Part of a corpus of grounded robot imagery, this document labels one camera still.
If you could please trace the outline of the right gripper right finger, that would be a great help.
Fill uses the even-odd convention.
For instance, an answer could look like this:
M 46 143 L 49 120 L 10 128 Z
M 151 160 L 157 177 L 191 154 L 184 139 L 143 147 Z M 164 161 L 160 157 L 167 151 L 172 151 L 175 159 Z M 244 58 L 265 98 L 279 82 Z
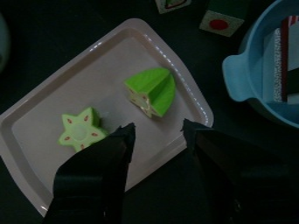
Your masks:
M 212 224 L 299 224 L 299 195 L 285 162 L 263 148 L 183 121 L 200 168 Z

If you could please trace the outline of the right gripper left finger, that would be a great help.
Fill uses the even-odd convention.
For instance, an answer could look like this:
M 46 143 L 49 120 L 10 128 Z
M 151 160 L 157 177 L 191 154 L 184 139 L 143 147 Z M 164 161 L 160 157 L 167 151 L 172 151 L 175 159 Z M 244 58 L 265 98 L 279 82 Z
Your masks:
M 135 140 L 136 126 L 129 123 L 60 166 L 41 224 L 121 224 Z

